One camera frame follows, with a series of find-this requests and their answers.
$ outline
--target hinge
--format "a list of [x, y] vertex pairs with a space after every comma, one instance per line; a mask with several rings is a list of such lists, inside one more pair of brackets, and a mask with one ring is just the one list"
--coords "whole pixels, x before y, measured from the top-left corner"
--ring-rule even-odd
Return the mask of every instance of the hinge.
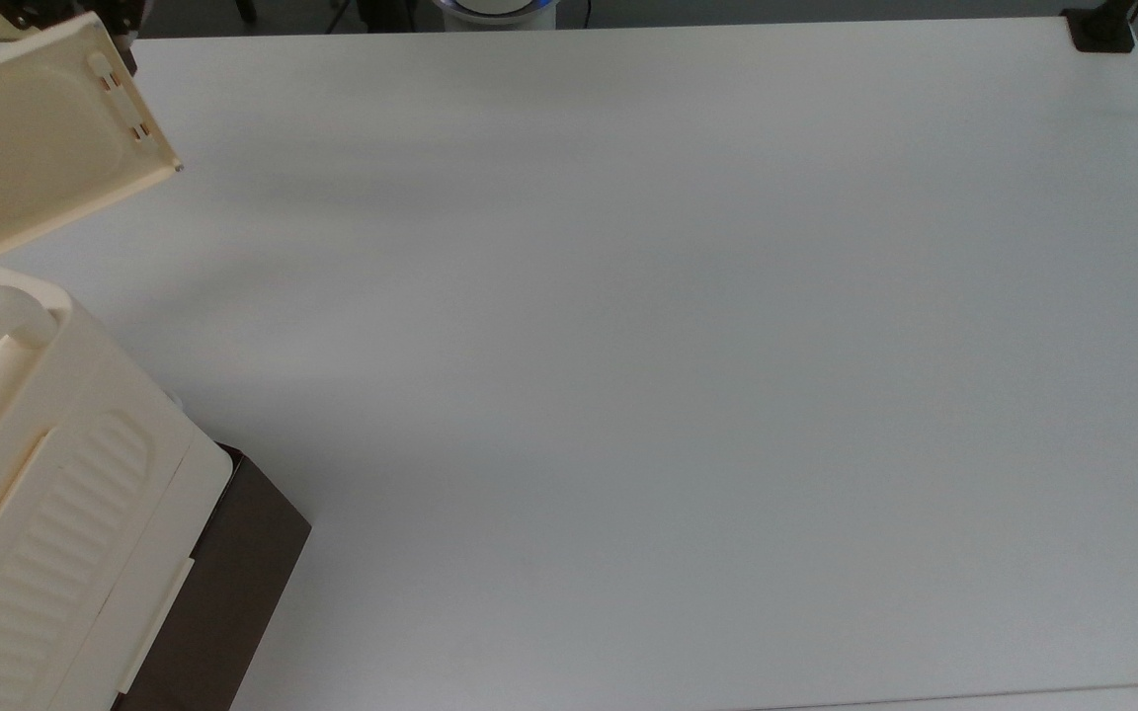
[[131, 100], [130, 93], [126, 93], [122, 80], [114, 72], [113, 64], [108, 61], [108, 58], [100, 52], [94, 52], [86, 57], [86, 64], [90, 64], [91, 72], [94, 72], [94, 77], [99, 80], [104, 93], [113, 101], [113, 108], [116, 108], [117, 115], [125, 122], [126, 131], [131, 132], [137, 143], [143, 143], [150, 150], [157, 149], [157, 139], [154, 138], [152, 130], [148, 127], [148, 123], [139, 109], [134, 107], [134, 101]]

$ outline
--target white table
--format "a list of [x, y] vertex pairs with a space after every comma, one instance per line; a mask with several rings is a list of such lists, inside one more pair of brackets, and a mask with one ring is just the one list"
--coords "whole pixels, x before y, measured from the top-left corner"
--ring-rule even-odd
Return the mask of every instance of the white table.
[[239, 711], [1138, 684], [1138, 50], [135, 53], [187, 171], [0, 262], [315, 523]]

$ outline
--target cream plastic panel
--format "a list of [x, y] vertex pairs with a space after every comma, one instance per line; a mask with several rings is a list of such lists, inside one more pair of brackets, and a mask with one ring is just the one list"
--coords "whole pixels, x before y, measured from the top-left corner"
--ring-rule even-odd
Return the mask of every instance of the cream plastic panel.
[[0, 52], [0, 255], [180, 167], [94, 15]]

